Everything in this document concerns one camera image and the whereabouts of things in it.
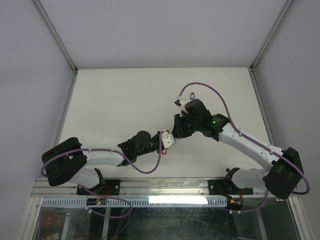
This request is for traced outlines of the aluminium mounting rail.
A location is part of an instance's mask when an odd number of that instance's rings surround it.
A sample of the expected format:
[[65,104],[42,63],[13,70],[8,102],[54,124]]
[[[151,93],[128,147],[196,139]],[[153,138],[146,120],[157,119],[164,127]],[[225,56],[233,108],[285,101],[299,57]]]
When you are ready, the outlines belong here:
[[[222,197],[222,178],[106,178],[106,186],[99,192],[111,197],[139,198],[149,196]],[[32,197],[80,197],[88,193],[75,183],[50,186],[45,178],[35,180]]]

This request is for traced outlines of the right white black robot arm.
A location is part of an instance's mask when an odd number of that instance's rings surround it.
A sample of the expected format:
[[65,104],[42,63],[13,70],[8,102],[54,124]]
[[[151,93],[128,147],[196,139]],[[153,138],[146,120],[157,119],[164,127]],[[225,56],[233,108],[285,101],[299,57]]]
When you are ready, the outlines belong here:
[[172,135],[175,139],[200,132],[205,137],[229,145],[260,165],[260,169],[234,167],[224,176],[223,187],[230,194],[240,189],[266,189],[279,199],[286,200],[302,179],[303,168],[299,153],[292,147],[283,150],[236,130],[228,117],[211,114],[197,98],[180,96],[174,102],[180,113],[174,116]]

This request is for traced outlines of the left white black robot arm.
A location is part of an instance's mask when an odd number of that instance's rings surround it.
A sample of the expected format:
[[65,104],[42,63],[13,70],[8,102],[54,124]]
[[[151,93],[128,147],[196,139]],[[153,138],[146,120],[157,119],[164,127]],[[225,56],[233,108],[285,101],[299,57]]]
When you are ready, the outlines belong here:
[[[166,148],[165,140],[164,130],[154,136],[142,130],[112,147],[83,145],[78,138],[71,137],[41,156],[43,165],[40,173],[52,187],[70,182],[83,185],[97,195],[105,188],[104,177],[98,166],[131,166],[142,174],[151,174],[160,164],[162,152]],[[151,170],[142,170],[136,166],[138,157],[153,152],[158,153],[158,159]]]

